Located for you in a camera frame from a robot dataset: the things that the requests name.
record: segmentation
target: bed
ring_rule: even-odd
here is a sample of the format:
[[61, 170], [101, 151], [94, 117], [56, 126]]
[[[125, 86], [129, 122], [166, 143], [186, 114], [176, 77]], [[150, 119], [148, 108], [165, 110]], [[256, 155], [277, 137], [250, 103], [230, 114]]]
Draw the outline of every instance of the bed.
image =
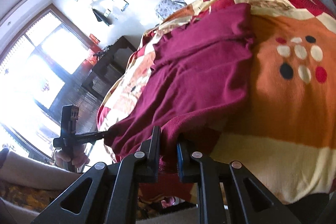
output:
[[[230, 25], [228, 18], [235, 23]], [[188, 38], [218, 22], [230, 26], [231, 36], [224, 39], [227, 34], [215, 33], [216, 38], [203, 40], [213, 47], [204, 62], [207, 47], [198, 45], [193, 52]], [[196, 186], [180, 184], [174, 169], [174, 145], [180, 133], [214, 160], [241, 161], [285, 204], [312, 193], [330, 193], [336, 185], [335, 40], [336, 21], [319, 0], [197, 0], [182, 7], [145, 32], [126, 73], [105, 97], [97, 125], [100, 131], [111, 131], [106, 149], [118, 162], [149, 138], [150, 127], [162, 127], [159, 183], [140, 186], [139, 196], [148, 202], [165, 196], [196, 202]], [[221, 43], [215, 46], [214, 41]], [[194, 72], [188, 64], [195, 60], [188, 63], [186, 51], [200, 54]], [[223, 64], [216, 63], [218, 58]], [[185, 62], [184, 70], [174, 71], [175, 75], [191, 73], [186, 74], [190, 79], [195, 73], [196, 87], [184, 79], [188, 89], [178, 85], [180, 90], [169, 95], [181, 78], [170, 70], [160, 78], [158, 71], [168, 65], [180, 69], [179, 62]], [[208, 63], [219, 70], [212, 71]], [[215, 100], [224, 103], [209, 106], [197, 101], [200, 96], [217, 96], [212, 89], [225, 90]], [[183, 102], [180, 108], [174, 96]], [[162, 105], [175, 112], [167, 114]], [[151, 118], [144, 121], [143, 113]]]

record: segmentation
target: wooden window frame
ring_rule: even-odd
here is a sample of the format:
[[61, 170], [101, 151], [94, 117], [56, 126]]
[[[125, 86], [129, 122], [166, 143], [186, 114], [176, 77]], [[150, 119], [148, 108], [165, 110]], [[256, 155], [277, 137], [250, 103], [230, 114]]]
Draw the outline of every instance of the wooden window frame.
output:
[[0, 53], [0, 63], [5, 59], [9, 51], [12, 49], [12, 47], [15, 45], [15, 43], [22, 37], [28, 29], [34, 25], [39, 19], [44, 17], [46, 14], [51, 12], [56, 18], [58, 18], [66, 28], [70, 32], [72, 32], [78, 39], [83, 42], [83, 44], [92, 49], [93, 51], [97, 49], [97, 45], [92, 42], [92, 40], [87, 37], [74, 23], [71, 22], [57, 7], [53, 4], [50, 4], [48, 7], [43, 9], [41, 12], [39, 12], [36, 16], [34, 16], [15, 36], [14, 38], [8, 43], [8, 45], [5, 47], [5, 49]]

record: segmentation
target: triangular cutout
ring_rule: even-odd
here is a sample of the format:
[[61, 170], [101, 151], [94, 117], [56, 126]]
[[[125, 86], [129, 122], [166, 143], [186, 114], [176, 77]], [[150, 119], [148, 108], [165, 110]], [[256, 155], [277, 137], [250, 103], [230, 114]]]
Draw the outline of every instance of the triangular cutout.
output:
[[249, 178], [243, 180], [252, 207], [256, 213], [269, 209], [273, 206], [271, 200], [266, 197], [263, 192]]
[[61, 207], [74, 214], [80, 213], [91, 184], [92, 178], [85, 179], [79, 186], [75, 188], [71, 194], [69, 194], [69, 196], [67, 196], [61, 202]]

